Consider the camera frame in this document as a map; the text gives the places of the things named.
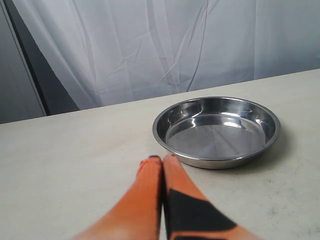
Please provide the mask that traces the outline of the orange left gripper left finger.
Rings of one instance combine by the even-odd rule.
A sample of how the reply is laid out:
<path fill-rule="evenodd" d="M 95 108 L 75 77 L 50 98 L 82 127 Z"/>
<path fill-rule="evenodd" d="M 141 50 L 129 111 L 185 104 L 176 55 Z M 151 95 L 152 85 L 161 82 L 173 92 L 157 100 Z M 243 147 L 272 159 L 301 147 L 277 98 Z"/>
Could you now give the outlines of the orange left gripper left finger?
<path fill-rule="evenodd" d="M 140 163 L 125 195 L 100 220 L 75 240 L 157 240 L 160 234 L 162 160 L 150 156 Z"/>

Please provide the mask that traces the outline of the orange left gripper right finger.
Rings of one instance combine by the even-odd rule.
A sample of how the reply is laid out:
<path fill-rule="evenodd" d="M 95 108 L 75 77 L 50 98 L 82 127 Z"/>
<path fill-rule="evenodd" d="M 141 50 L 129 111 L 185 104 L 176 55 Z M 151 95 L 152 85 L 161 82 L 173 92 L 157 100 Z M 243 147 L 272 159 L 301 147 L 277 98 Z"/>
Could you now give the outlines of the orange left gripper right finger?
<path fill-rule="evenodd" d="M 255 240 L 257 236 L 220 212 L 198 189 L 177 156 L 163 159 L 163 199 L 168 240 Z"/>

